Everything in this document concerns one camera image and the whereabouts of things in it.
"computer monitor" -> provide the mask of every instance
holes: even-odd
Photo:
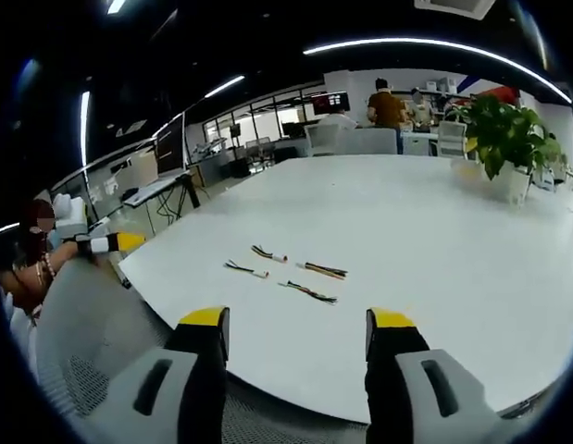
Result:
[[[285,137],[290,137],[291,139],[296,139],[305,136],[305,128],[300,123],[295,122],[284,122],[282,123],[282,134]]]
[[[346,91],[314,95],[311,97],[311,104],[313,104],[313,111],[316,116],[337,113],[342,109],[350,111],[350,101]]]

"sleeve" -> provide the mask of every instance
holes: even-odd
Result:
[[[351,118],[349,118],[348,116],[345,117],[346,120],[346,124],[345,127],[348,130],[353,130],[358,126],[358,122],[356,122],[355,120],[352,120]]]
[[[368,99],[368,107],[377,109],[377,95],[372,94]]]

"air vent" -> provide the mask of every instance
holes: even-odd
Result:
[[[496,0],[414,0],[418,9],[448,12],[470,19],[483,19]]]

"green leaves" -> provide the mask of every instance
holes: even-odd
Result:
[[[486,170],[486,174],[490,180],[500,173],[502,165],[504,165],[502,153],[498,148],[491,148],[491,150],[488,151],[484,162],[484,169]]]
[[[482,95],[453,111],[467,123],[467,137],[477,139],[476,151],[488,178],[497,176],[504,162],[515,167],[542,167],[561,160],[559,143],[532,109],[501,103],[494,95]]]

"brown shirt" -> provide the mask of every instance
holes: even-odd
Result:
[[[401,112],[405,109],[404,103],[390,92],[376,92],[368,99],[368,107],[375,108],[375,125],[387,128],[399,128],[402,121]]]

